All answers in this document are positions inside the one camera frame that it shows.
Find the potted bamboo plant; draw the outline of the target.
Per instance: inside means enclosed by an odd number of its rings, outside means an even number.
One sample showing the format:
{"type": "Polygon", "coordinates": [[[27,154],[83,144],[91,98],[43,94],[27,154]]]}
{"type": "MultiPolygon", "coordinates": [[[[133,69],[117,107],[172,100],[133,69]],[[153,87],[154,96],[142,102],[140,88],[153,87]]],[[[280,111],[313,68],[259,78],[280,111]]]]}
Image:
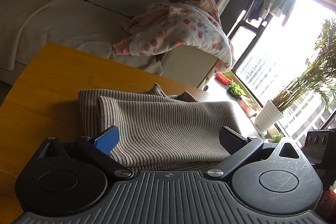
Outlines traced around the potted bamboo plant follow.
{"type": "Polygon", "coordinates": [[[319,94],[321,105],[328,109],[335,101],[335,19],[327,19],[315,42],[315,54],[306,60],[307,68],[278,95],[268,100],[252,120],[259,135],[283,118],[283,112],[306,92],[319,94]]]}

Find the beige cardboard box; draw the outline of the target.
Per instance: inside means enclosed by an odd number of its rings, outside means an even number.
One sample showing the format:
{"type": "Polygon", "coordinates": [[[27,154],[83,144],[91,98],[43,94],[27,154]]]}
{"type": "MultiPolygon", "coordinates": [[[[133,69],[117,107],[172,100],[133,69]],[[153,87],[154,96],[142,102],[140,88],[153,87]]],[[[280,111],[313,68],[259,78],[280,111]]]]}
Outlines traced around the beige cardboard box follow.
{"type": "Polygon", "coordinates": [[[197,47],[179,46],[164,55],[162,77],[201,89],[217,60],[197,47]]]}

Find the green vegetable plate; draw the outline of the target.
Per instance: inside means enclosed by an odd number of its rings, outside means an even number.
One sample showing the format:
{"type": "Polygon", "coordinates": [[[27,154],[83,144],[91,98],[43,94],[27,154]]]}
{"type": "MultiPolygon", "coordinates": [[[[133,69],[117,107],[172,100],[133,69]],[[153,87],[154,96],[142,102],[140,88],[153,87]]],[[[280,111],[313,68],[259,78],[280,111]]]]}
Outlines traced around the green vegetable plate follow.
{"type": "Polygon", "coordinates": [[[242,96],[246,96],[246,93],[244,92],[244,90],[240,87],[239,84],[235,82],[231,82],[229,84],[228,93],[236,99],[240,99],[242,96]]]}

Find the floral pink blanket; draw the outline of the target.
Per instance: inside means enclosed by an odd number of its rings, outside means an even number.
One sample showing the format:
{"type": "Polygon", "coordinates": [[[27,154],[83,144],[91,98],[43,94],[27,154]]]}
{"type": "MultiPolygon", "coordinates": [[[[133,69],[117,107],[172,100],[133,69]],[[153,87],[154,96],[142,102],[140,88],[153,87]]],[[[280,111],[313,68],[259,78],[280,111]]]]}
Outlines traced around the floral pink blanket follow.
{"type": "Polygon", "coordinates": [[[230,71],[235,63],[215,0],[152,4],[120,26],[129,37],[113,45],[119,56],[156,56],[192,46],[217,58],[210,77],[230,71]]]}

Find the white sofa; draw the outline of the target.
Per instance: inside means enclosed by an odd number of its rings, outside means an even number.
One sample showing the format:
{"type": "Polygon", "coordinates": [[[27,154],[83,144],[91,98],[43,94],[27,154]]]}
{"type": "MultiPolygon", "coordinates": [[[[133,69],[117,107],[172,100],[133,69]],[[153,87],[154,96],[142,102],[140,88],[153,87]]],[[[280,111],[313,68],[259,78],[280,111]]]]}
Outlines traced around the white sofa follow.
{"type": "Polygon", "coordinates": [[[117,56],[121,22],[169,0],[1,0],[1,80],[13,85],[49,42],[161,75],[155,57],[117,56]]]}

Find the red bowl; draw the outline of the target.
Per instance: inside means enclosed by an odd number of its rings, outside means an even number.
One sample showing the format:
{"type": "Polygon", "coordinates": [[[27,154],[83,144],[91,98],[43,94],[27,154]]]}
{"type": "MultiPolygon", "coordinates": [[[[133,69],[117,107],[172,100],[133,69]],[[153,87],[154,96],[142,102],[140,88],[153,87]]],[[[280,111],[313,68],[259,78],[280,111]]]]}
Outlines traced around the red bowl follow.
{"type": "Polygon", "coordinates": [[[227,85],[227,86],[230,85],[230,84],[233,82],[233,80],[232,80],[231,78],[229,78],[229,77],[223,75],[222,73],[217,73],[217,74],[215,75],[215,78],[216,78],[218,81],[220,81],[222,84],[227,85]]]}

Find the beige striped sweater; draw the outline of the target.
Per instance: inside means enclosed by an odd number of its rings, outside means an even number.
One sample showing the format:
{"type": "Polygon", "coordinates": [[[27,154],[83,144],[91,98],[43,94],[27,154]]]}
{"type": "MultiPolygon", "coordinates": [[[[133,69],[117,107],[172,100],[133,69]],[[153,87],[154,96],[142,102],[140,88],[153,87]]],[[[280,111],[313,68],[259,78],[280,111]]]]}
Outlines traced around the beige striped sweater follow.
{"type": "Polygon", "coordinates": [[[167,96],[159,84],[144,93],[85,89],[78,93],[84,132],[116,126],[120,140],[108,156],[139,170],[205,170],[230,153],[219,141],[224,126],[240,133],[230,102],[199,102],[190,93],[167,96]]]}

